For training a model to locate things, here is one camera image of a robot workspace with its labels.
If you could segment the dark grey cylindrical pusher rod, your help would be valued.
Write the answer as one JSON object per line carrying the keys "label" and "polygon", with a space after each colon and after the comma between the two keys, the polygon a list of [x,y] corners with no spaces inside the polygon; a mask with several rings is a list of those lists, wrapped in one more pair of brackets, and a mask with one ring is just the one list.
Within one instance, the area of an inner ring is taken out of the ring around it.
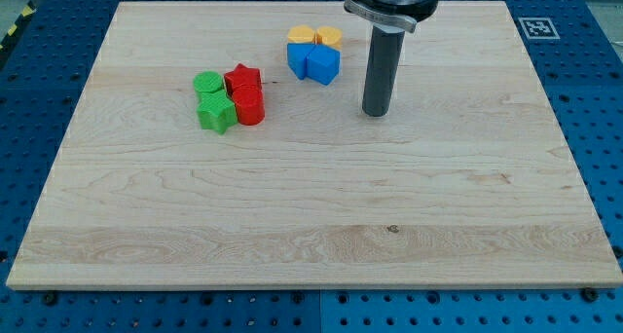
{"label": "dark grey cylindrical pusher rod", "polygon": [[374,24],[370,40],[362,110],[371,117],[384,116],[390,106],[405,32]]}

